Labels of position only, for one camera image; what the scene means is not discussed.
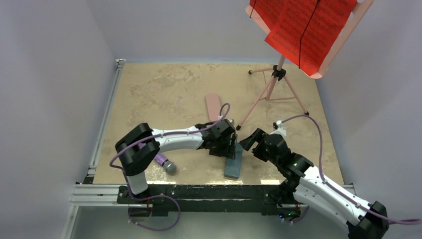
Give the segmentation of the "grey glasses case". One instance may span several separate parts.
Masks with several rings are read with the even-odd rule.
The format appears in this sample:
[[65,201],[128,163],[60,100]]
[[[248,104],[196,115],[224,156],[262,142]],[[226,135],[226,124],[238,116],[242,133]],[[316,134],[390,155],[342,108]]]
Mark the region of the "grey glasses case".
[[236,144],[234,153],[234,158],[226,159],[224,177],[237,180],[240,177],[243,156],[243,148],[239,143]]

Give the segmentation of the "pink glasses case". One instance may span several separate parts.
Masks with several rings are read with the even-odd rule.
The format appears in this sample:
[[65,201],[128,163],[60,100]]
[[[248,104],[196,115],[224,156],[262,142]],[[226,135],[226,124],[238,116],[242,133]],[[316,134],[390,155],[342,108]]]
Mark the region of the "pink glasses case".
[[209,93],[205,95],[208,117],[211,122],[219,120],[221,102],[217,93]]

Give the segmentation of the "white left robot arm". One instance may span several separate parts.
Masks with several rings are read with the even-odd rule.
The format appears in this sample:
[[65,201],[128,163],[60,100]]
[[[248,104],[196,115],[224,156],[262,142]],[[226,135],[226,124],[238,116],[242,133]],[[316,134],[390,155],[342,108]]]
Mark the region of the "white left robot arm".
[[185,129],[154,129],[141,123],[115,144],[129,184],[129,197],[141,204],[148,199],[145,170],[159,153],[179,149],[207,149],[212,156],[233,158],[236,129],[227,119],[199,123]]

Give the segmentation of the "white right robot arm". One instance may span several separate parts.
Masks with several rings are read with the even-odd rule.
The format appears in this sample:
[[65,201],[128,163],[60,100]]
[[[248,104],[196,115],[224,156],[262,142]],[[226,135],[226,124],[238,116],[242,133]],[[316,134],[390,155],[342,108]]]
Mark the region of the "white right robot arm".
[[297,201],[336,223],[350,239],[380,239],[389,229],[383,204],[370,203],[348,192],[328,177],[304,156],[292,152],[278,133],[267,134],[261,129],[240,141],[246,151],[264,161],[270,161],[286,178],[280,185],[280,198],[287,203]]

